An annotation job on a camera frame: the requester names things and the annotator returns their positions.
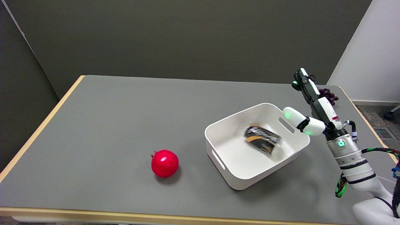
grapes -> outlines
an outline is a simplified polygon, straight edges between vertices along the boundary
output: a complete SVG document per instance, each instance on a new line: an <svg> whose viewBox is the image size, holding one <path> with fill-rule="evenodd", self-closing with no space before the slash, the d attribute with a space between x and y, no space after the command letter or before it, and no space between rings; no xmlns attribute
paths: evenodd
<svg viewBox="0 0 400 225"><path fill-rule="evenodd" d="M334 101L339 100L339 97L336 97L334 93L331 93L329 88L320 88L320 87L317 87L317 89L318 89L318 91L320 92L319 98L326 97L326 99L329 101L329 103L330 103L332 106L335 105L335 102L334 102Z"/></svg>

table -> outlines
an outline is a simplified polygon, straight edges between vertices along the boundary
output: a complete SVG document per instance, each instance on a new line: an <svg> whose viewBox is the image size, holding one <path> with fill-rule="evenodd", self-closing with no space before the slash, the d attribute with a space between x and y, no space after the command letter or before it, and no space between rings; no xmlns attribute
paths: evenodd
<svg viewBox="0 0 400 225"><path fill-rule="evenodd" d="M340 87L342 121L357 123L359 147L382 141ZM289 84L81 76L0 174L0 215L20 220L164 224L355 224L351 207L371 198L349 188L323 136L277 172L232 190L206 153L205 128L262 102L310 108ZM180 169L151 171L154 150L173 150ZM391 190L386 153L366 158Z"/></svg>

robot thumb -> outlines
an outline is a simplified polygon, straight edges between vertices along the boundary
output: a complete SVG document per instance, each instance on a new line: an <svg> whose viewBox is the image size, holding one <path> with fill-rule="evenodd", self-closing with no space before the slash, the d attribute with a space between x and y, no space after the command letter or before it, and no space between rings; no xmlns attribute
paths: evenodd
<svg viewBox="0 0 400 225"><path fill-rule="evenodd" d="M320 135L325 130L325 123L312 117L306 117L292 107L282 110L288 122L306 135Z"/></svg>

wooden table edge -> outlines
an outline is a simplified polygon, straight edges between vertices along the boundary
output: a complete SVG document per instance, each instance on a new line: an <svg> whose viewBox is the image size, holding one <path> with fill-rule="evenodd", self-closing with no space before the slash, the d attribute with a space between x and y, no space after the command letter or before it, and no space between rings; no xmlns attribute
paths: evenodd
<svg viewBox="0 0 400 225"><path fill-rule="evenodd" d="M349 96L348 96L347 93L343 90L343 88L342 88L341 86L338 86L338 87L343 91L343 93L346 95L346 97L350 100ZM381 143L381 145L382 145L384 148L388 148L388 146L385 145L385 144L382 142L382 140L380 139L380 137L378 136L378 134L377 134L377 133L375 132L375 130L372 128L371 124L365 119L364 115L361 114L361 112L360 112L360 110L357 108L357 106L354 105L354 103L353 103L351 100L350 100L350 102L351 102L351 104L353 104L354 108L355 108L355 109L357 110L357 112L360 114L360 116L361 116L362 119L365 121L365 123L368 125L368 127L372 130L372 132L374 133L374 135L376 136L376 138L378 139L378 141ZM388 154L389 154L389 156L393 159L393 161L397 164L397 162L398 162L397 158L396 158L394 155L390 154L390 153L388 153Z"/></svg>
<svg viewBox="0 0 400 225"><path fill-rule="evenodd" d="M63 98L58 102L54 109L49 113L49 115L44 119L44 121L35 130L32 136L27 140L27 142L22 146L18 153L13 157L9 164L0 173L0 183L15 166L18 160L26 152L26 150L31 146L33 141L38 137L41 131L46 127L49 121L53 118L55 113L64 104L67 98L75 90L78 84L82 81L85 75L81 75ZM359 109L350 100L346 92L342 87L338 86L349 101L352 103L353 107L357 110L360 116L367 123L368 127L374 133L379 142L387 148L387 146L378 137L377 133L373 130L372 126L361 114ZM395 156L390 154L390 157L397 163ZM101 212L101 211L87 211L87 210L68 210L68 209L39 209L39 208L20 208L20 207L0 207L1 216L23 216L23 217L49 217L49 218L65 218L65 219L81 219L81 220L91 220L91 221L124 221L132 223L167 223L167 224L185 224L185 225L216 225L216 224L267 224L267 225L331 225L327 223L307 223L307 222L291 222L291 221L268 221L268 220L253 220L253 219L227 219L227 218L213 218L213 217L191 217L191 216L174 216L174 215L156 215L156 214L139 214L139 213L115 213L115 212Z"/></svg>

white storage bin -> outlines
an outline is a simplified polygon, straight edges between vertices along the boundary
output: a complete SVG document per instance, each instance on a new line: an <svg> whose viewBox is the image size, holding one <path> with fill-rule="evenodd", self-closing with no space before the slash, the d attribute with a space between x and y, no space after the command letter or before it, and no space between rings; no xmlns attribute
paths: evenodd
<svg viewBox="0 0 400 225"><path fill-rule="evenodd" d="M290 126L278 107L262 103L206 128L207 154L233 189L243 190L277 171L293 161L300 150L310 143L308 135L289 127L294 131L292 133L279 118ZM279 146L271 155L246 142L244 132L252 123L281 136Z"/></svg>

